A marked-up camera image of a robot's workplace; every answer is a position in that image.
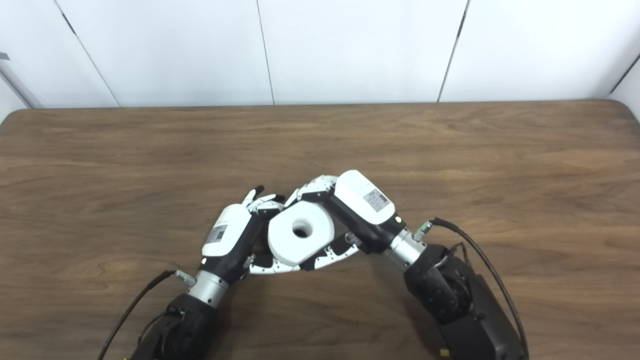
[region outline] panel seam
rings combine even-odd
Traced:
[[[271,69],[269,68],[269,56],[267,55],[267,43],[264,41],[264,29],[262,28],[262,15],[260,14],[259,0],[255,0],[255,6],[258,8],[258,19],[260,20],[260,33],[262,34],[262,47],[264,48],[264,60],[267,63],[267,75],[269,76],[269,88],[271,89],[271,102],[276,104],[276,99],[273,96],[273,83],[271,82]]]
[[[440,85],[440,91],[438,92],[438,99],[436,100],[436,102],[440,102],[440,98],[442,97],[442,92],[444,91],[444,86],[447,82],[447,77],[449,76],[449,70],[451,69],[451,63],[453,62],[453,56],[456,54],[456,48],[458,47],[458,40],[460,39],[460,34],[462,33],[462,27],[465,25],[465,20],[467,19],[467,10],[469,9],[470,3],[471,0],[467,0],[465,11],[462,13],[462,19],[460,19],[460,26],[458,27],[456,41],[454,41],[453,48],[451,49],[451,55],[449,57],[449,62],[447,63],[447,70],[445,70],[444,72],[444,78],[442,78],[442,84]]]
[[[71,32],[73,32],[73,34],[76,36],[76,39],[78,39],[78,42],[80,43],[80,46],[83,48],[84,53],[87,55],[87,57],[89,58],[89,61],[91,61],[91,64],[93,65],[93,68],[95,69],[95,71],[98,73],[98,76],[100,76],[100,78],[102,79],[102,82],[104,83],[104,86],[107,87],[107,90],[109,90],[109,93],[111,94],[113,100],[116,102],[116,104],[118,105],[119,108],[122,107],[122,105],[120,105],[120,101],[118,101],[118,98],[116,97],[116,95],[113,93],[113,90],[111,89],[111,87],[109,86],[109,83],[107,83],[107,80],[104,78],[104,76],[102,75],[102,73],[100,72],[100,69],[98,69],[98,66],[95,64],[95,61],[93,60],[93,58],[91,57],[91,55],[89,54],[89,51],[87,51],[86,47],[84,46],[84,44],[82,43],[82,40],[80,39],[80,37],[78,36],[78,34],[76,33],[74,27],[71,25],[71,22],[69,21],[69,19],[67,18],[67,16],[65,15],[65,12],[62,11],[62,7],[60,7],[60,4],[58,4],[58,0],[53,0],[54,3],[56,3],[56,6],[58,7],[58,10],[60,11],[60,13],[62,14],[62,17],[65,19],[65,21],[67,22],[67,25],[69,25],[69,28],[71,29]]]

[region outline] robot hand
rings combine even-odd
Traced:
[[[279,214],[285,198],[257,198],[262,185],[251,190],[240,204],[227,206],[202,247],[202,264],[193,278],[176,272],[190,285],[186,293],[169,303],[131,360],[203,359],[213,339],[218,304],[228,287],[245,277],[250,254],[263,224]]]

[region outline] wood grain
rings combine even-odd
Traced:
[[[0,127],[0,358],[95,358],[153,276],[196,268],[224,206],[351,168],[410,226],[439,216],[476,238],[533,359],[640,353],[640,126],[620,103],[572,101],[14,113]],[[181,291],[143,299],[108,358],[130,355]],[[440,346],[381,257],[249,277],[225,300],[212,359],[434,359]]]

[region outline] barcode label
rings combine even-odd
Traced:
[[[364,200],[368,202],[377,213],[384,209],[389,203],[389,200],[382,195],[378,189],[373,189],[367,195],[364,195]]]
[[[227,225],[219,225],[211,229],[209,233],[209,237],[205,244],[208,243],[219,243],[222,240],[222,236],[225,235],[225,231],[227,230]]]

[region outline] black fingertip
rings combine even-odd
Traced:
[[[260,195],[260,193],[264,191],[264,185],[258,185],[254,188],[254,190],[255,190],[255,196],[253,198],[256,199],[258,195]]]

